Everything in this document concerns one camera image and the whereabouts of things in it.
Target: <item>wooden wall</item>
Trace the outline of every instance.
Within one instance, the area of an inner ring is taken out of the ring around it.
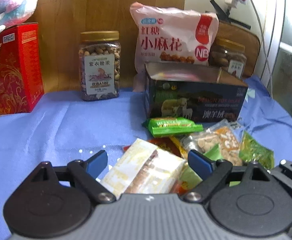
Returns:
[[[45,92],[79,89],[79,33],[120,32],[121,86],[132,86],[137,27],[129,13],[138,1],[158,7],[184,8],[184,0],[39,0],[28,22],[38,22]]]

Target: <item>screw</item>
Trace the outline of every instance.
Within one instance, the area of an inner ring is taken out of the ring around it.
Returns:
[[[114,196],[111,193],[102,192],[98,194],[98,198],[102,202],[109,202],[109,201],[113,201]]]
[[[222,163],[224,163],[224,162],[225,162],[224,159],[218,159],[218,160],[216,161],[216,166],[219,166],[220,164],[222,164]]]
[[[197,192],[190,192],[186,195],[186,200],[189,202],[196,202],[201,200],[201,198],[202,198],[201,194]]]

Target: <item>nut snack bag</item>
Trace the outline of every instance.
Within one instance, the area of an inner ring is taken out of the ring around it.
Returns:
[[[242,166],[243,164],[238,156],[239,142],[226,119],[208,128],[206,132],[194,132],[184,137],[175,136],[171,137],[171,140],[180,148],[185,159],[187,159],[190,150],[196,150],[205,156],[208,154],[207,157],[210,159],[214,159],[211,157],[212,153],[215,156],[219,152],[223,159],[230,161],[233,165]],[[216,145],[218,148],[214,152],[212,149]]]
[[[144,90],[145,61],[207,64],[218,30],[215,13],[158,8],[133,3],[130,13],[138,26],[134,91]]]

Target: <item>gold jar lid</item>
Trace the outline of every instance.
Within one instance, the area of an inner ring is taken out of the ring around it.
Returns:
[[[80,33],[81,41],[117,41],[119,31],[93,31]]]
[[[227,39],[223,39],[223,38],[218,38],[216,37],[215,43],[219,46],[225,47],[227,49],[232,49],[235,51],[238,51],[240,53],[244,53],[245,52],[245,46],[241,45],[239,43],[227,40]]]

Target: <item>pink snack bag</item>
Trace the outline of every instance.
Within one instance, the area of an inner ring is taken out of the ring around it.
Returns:
[[[215,13],[158,8],[138,2],[130,6],[130,13],[139,28],[134,91],[144,90],[145,61],[208,64],[209,50],[218,30]]]

